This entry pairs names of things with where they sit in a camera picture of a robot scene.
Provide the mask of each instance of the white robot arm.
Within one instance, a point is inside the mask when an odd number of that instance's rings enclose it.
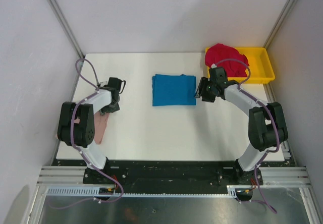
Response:
[[[265,122],[265,120],[269,120],[268,113],[263,107],[260,107],[259,103],[266,105],[273,116],[280,143],[288,138],[282,107],[277,102],[268,103],[258,99],[243,88],[239,88],[238,82],[235,80],[228,81],[227,73],[222,67],[211,68],[209,72],[209,79],[201,78],[195,97],[202,97],[202,101],[206,102],[214,102],[216,97],[221,97],[249,116],[250,144],[237,160],[240,169],[243,172],[249,172],[268,151],[274,150],[277,144],[272,123],[266,124]]]
[[[89,162],[100,170],[104,169],[106,156],[94,141],[94,114],[98,111],[102,115],[118,111],[119,94],[122,93],[121,86],[123,84],[124,88],[125,83],[118,78],[110,78],[107,84],[99,85],[97,95],[79,105],[76,111],[79,122],[74,123],[74,142]],[[58,127],[58,139],[69,146],[71,146],[71,118],[75,105],[74,102],[63,103]]]

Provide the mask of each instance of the gray wall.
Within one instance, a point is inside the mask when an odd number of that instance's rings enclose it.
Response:
[[[323,0],[299,0],[268,50],[289,140],[323,207]]]
[[[204,51],[262,46],[286,0],[57,0],[93,52]]]
[[[46,0],[0,5],[0,223],[19,223],[53,154],[77,56]]]

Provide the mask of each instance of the yellow tray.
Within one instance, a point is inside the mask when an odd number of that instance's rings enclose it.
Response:
[[[251,77],[247,84],[267,84],[275,79],[275,74],[269,60],[267,51],[263,47],[235,47],[240,54],[246,55],[251,70]],[[209,78],[209,67],[207,67],[207,77]],[[246,77],[229,77],[229,80],[241,82]]]

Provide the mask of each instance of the blue folded towel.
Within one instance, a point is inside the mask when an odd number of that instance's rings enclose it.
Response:
[[[152,106],[196,105],[196,77],[162,75],[152,77]]]

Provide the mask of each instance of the white tabletop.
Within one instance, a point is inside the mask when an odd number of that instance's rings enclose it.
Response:
[[[110,114],[102,144],[109,159],[227,161],[239,158],[249,144],[248,117],[233,104],[197,99],[196,106],[152,106],[152,76],[194,75],[196,85],[205,73],[203,53],[93,53],[87,54],[99,81],[118,77],[127,81],[120,111]],[[82,75],[95,82],[88,63]],[[266,99],[261,84],[245,84],[255,96]],[[79,80],[73,101],[94,92]],[[60,143],[57,159],[81,159]],[[267,161],[283,161],[283,153],[271,153]]]

